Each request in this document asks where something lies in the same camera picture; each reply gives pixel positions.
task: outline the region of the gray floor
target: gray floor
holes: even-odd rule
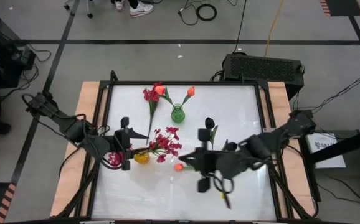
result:
[[[85,1],[81,1],[69,40],[235,40],[244,4],[240,0],[232,7],[227,1],[207,1],[217,8],[217,18],[190,27],[177,15],[185,1],[164,0],[151,15],[137,19],[128,14],[129,5],[125,12],[118,13],[110,1],[94,1],[94,18],[91,20],[86,16]],[[63,2],[0,1],[0,17],[22,39],[60,40],[69,16],[62,7]],[[248,0],[240,38],[266,40],[279,2]],[[186,11],[184,19],[192,22],[195,17]],[[360,26],[360,17],[356,20]],[[358,37],[347,17],[325,16],[318,0],[286,0],[272,39],[358,40]],[[49,49],[53,56],[47,62],[37,64],[39,78],[23,93],[37,93],[43,89],[58,45],[34,47]],[[75,112],[82,82],[106,80],[112,69],[120,80],[208,80],[220,70],[225,54],[234,47],[234,44],[66,44],[50,91],[60,109],[71,114]],[[249,55],[263,56],[265,46],[239,45],[239,49]],[[300,92],[300,106],[318,105],[360,77],[360,45],[271,45],[268,56],[301,60],[305,65],[305,87]],[[3,109],[11,110],[3,110],[2,120],[12,125],[12,131],[7,136],[0,136],[0,182],[10,182],[31,123],[20,95],[21,92],[13,94],[2,105]],[[315,121],[324,129],[360,129],[360,85],[325,106],[315,115]],[[7,222],[49,216],[65,147],[65,140],[44,127],[37,128]],[[360,167],[360,156],[349,157],[349,164],[354,164],[351,166]],[[345,187],[322,173],[323,170],[318,171],[317,179],[323,187],[340,197],[356,199]],[[360,171],[332,170],[330,173],[347,181],[360,193]],[[323,201],[319,203],[318,217],[327,221],[360,223],[360,205],[339,201],[327,192],[320,192]]]

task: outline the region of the glass vase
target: glass vase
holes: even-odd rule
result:
[[[173,105],[173,110],[171,113],[172,121],[175,123],[182,123],[184,119],[186,118],[186,114],[182,110],[182,105],[179,103],[176,103]]]
[[[142,152],[142,153],[137,153],[135,155],[135,161],[138,162],[139,164],[147,164],[149,162],[149,154],[148,152]]]

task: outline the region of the yellow vase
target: yellow vase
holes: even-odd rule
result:
[[[135,161],[139,164],[147,164],[149,162],[149,153],[143,152],[135,155]]]

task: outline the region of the green vase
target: green vase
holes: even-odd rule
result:
[[[175,123],[182,123],[184,119],[186,118],[186,114],[182,110],[182,105],[179,103],[176,103],[173,105],[173,110],[171,113],[172,121]]]

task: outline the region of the person's foot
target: person's foot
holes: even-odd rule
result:
[[[115,5],[116,5],[116,9],[118,10],[118,12],[123,11],[123,9],[125,8],[125,0],[121,0],[121,1],[115,1]]]
[[[133,9],[132,7],[130,7],[130,15],[132,17],[138,17],[138,16],[143,16],[143,15],[147,15],[150,12],[152,12],[154,9],[154,6],[149,5],[149,4],[144,4],[142,2],[138,2],[138,6],[136,9]]]

